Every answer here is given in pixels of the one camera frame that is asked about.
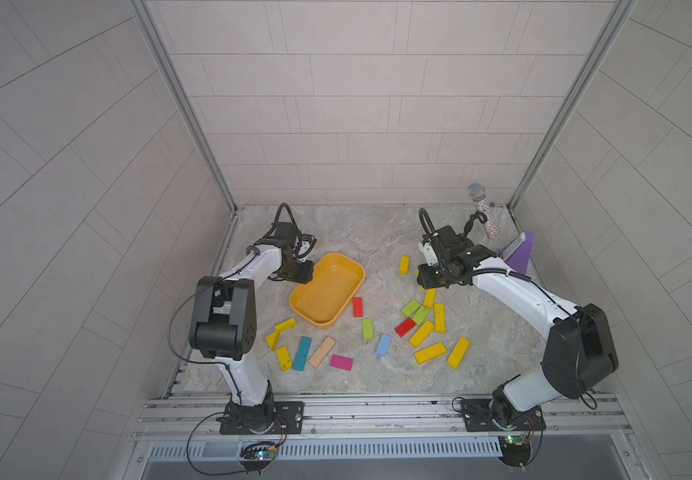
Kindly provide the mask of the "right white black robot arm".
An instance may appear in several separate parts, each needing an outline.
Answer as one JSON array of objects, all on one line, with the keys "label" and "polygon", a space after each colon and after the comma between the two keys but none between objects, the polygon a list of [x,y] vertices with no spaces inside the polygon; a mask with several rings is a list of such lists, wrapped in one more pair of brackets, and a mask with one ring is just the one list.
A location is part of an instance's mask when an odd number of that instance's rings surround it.
[{"label": "right white black robot arm", "polygon": [[425,289],[475,286],[522,317],[546,341],[540,365],[497,387],[488,413],[508,429],[520,415],[560,397],[579,399],[614,373],[619,359],[606,313],[578,306],[512,269],[466,232],[422,219],[418,283]]}]

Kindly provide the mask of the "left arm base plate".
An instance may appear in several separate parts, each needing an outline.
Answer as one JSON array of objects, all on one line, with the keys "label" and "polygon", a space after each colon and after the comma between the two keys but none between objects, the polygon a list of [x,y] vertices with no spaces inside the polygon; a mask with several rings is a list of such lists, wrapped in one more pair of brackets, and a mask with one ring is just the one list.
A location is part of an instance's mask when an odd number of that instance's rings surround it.
[{"label": "left arm base plate", "polygon": [[274,405],[240,406],[230,401],[224,410],[221,435],[300,434],[305,403],[275,401]]}]

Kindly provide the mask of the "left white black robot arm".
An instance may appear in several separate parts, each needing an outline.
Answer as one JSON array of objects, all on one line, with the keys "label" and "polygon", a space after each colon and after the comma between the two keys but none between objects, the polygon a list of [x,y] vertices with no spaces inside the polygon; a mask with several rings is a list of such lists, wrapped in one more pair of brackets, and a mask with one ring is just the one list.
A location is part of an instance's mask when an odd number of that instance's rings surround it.
[{"label": "left white black robot arm", "polygon": [[231,408],[265,422],[273,416],[273,390],[252,354],[258,331],[256,293],[271,279],[307,284],[314,263],[307,258],[316,239],[293,220],[272,223],[249,246],[238,265],[198,282],[189,328],[191,348],[217,365],[232,391]]}]

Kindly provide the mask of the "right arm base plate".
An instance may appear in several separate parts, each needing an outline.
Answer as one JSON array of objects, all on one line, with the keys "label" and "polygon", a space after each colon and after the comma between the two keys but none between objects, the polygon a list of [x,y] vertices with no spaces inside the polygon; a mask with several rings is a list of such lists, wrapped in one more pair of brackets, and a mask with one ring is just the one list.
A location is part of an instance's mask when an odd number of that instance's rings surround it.
[{"label": "right arm base plate", "polygon": [[543,431],[546,423],[540,406],[519,412],[491,398],[456,398],[454,410],[463,417],[468,432]]}]

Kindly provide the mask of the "yellow plastic tray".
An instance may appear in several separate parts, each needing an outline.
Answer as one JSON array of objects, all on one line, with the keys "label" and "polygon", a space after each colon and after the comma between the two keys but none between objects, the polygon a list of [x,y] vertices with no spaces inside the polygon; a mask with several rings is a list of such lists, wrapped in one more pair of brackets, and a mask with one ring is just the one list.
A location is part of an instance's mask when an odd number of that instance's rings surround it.
[{"label": "yellow plastic tray", "polygon": [[352,301],[365,277],[365,269],[357,261],[341,253],[328,253],[315,265],[313,279],[293,290],[290,307],[313,326],[329,329]]}]

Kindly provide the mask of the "yellow block top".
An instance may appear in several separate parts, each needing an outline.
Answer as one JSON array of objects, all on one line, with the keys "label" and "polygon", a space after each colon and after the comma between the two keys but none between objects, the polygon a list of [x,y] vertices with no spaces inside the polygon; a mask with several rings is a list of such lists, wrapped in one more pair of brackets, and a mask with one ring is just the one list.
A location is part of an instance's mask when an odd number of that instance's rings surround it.
[{"label": "yellow block top", "polygon": [[409,256],[402,256],[400,260],[400,266],[399,266],[399,273],[401,275],[407,275],[409,273],[410,269],[410,257]]}]

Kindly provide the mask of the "yellow block diagonal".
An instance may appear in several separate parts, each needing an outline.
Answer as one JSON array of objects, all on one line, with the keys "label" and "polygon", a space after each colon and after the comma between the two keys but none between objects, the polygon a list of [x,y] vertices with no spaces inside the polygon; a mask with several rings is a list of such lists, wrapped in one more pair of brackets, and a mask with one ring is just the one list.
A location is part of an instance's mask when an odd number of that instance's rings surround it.
[{"label": "yellow block diagonal", "polygon": [[435,325],[431,321],[424,322],[419,327],[419,329],[411,336],[411,338],[409,339],[409,343],[415,349],[418,349],[434,330]]}]

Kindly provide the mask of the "yellow block small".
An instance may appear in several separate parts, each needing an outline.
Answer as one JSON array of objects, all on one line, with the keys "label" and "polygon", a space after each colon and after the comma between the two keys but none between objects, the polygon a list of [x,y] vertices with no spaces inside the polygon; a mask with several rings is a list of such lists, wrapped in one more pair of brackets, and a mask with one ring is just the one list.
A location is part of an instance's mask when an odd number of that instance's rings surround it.
[{"label": "yellow block small", "polygon": [[272,351],[277,350],[280,336],[281,336],[281,332],[279,330],[275,330],[273,333],[269,334],[266,337],[267,344]]}]

